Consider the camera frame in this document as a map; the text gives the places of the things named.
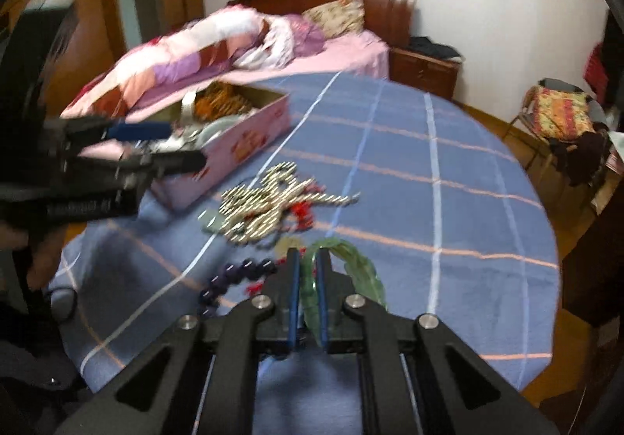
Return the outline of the left hand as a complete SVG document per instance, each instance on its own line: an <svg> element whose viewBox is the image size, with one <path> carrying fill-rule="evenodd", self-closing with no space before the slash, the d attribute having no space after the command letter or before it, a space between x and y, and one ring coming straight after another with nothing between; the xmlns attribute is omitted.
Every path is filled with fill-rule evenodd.
<svg viewBox="0 0 624 435"><path fill-rule="evenodd" d="M15 230L4 222L1 223L1 249L27 252L28 270L25 278L31 291L45 288L55 277L66 233L66 227L58 227L48 232L43 238L32 240L26 232Z"/></svg>

